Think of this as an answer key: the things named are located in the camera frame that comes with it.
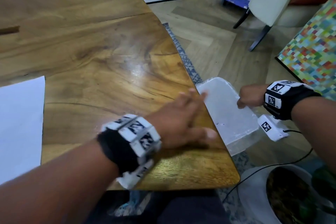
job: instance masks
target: colorful mosaic panel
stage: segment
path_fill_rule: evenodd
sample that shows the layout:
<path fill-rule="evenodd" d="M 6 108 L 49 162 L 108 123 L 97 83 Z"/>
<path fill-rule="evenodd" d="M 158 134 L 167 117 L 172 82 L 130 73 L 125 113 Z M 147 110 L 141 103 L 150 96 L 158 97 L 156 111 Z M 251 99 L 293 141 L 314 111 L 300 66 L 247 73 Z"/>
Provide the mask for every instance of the colorful mosaic panel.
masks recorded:
<path fill-rule="evenodd" d="M 336 100 L 336 0 L 326 2 L 278 58 L 303 82 Z"/>

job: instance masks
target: chair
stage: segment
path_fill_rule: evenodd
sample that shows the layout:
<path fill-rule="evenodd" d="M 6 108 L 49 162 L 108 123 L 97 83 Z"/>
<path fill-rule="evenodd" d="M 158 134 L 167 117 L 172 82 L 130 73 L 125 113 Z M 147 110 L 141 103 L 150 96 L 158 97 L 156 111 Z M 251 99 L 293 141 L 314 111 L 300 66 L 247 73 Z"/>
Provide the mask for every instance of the chair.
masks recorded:
<path fill-rule="evenodd" d="M 320 5 L 288 5 L 290 0 L 251 0 L 249 8 L 233 28 L 237 28 L 252 12 L 266 26 L 249 48 L 254 48 L 261 42 L 274 25 L 284 27 L 303 27 L 321 7 Z"/>

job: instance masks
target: gray patterned rug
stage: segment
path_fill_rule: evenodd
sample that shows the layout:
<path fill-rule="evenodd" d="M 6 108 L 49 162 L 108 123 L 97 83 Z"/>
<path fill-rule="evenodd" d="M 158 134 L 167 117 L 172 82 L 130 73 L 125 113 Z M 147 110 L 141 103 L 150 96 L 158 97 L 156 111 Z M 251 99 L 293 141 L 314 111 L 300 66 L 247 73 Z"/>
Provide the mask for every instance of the gray patterned rug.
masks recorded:
<path fill-rule="evenodd" d="M 190 59 L 188 58 L 187 54 L 185 53 L 184 49 L 182 48 L 179 41 L 176 39 L 174 33 L 171 31 L 168 23 L 164 23 L 163 26 L 166 27 L 167 32 L 169 33 L 170 37 L 172 38 L 177 51 L 180 54 L 180 57 L 183 61 L 183 64 L 191 77 L 194 84 L 198 84 L 202 82 L 200 75 L 196 72 L 195 67 L 191 63 Z M 238 172 L 242 174 L 245 170 L 254 167 L 254 165 L 250 162 L 249 157 L 245 152 L 237 154 L 232 157 Z M 220 199 L 223 201 L 226 194 L 232 188 L 220 188 L 217 189 L 217 193 Z M 130 191 L 130 201 L 122 205 L 119 209 L 115 211 L 116 216 L 122 215 L 133 215 L 133 214 L 140 214 L 143 209 L 145 208 L 147 202 L 150 199 L 150 193 L 148 191 Z M 254 220 L 246 216 L 244 209 L 240 203 L 237 190 L 235 189 L 228 198 L 223 202 L 223 206 L 226 212 L 230 215 L 230 221 L 232 224 L 257 224 L 258 221 Z"/>

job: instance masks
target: herringbone floor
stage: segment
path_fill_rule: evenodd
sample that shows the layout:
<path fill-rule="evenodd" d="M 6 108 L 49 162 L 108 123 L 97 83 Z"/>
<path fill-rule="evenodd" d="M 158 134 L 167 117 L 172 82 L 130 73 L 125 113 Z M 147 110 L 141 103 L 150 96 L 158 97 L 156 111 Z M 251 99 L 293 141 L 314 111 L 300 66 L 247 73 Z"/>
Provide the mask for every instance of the herringbone floor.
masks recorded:
<path fill-rule="evenodd" d="M 250 16 L 237 29 L 233 25 L 244 10 L 220 0 L 176 0 L 149 5 L 162 23 L 168 22 L 203 80 L 222 77 L 237 91 L 251 83 L 296 81 L 274 57 L 296 35 L 299 28 L 273 27 L 253 52 L 248 48 L 264 24 Z M 267 113 L 263 107 L 259 112 Z M 289 121 L 286 124 L 296 129 Z M 278 142 L 266 136 L 247 150 L 256 165 L 295 161 L 310 150 L 299 134 Z"/>

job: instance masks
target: dark pants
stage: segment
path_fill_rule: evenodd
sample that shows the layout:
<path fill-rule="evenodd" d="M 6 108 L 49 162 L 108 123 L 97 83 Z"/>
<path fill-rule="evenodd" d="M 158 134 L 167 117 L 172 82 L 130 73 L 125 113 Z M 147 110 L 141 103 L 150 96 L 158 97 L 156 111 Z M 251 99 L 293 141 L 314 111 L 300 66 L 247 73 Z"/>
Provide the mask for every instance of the dark pants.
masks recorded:
<path fill-rule="evenodd" d="M 94 223 L 230 224 L 230 221 L 214 190 L 184 190 L 152 192 L 141 215 L 95 218 Z"/>

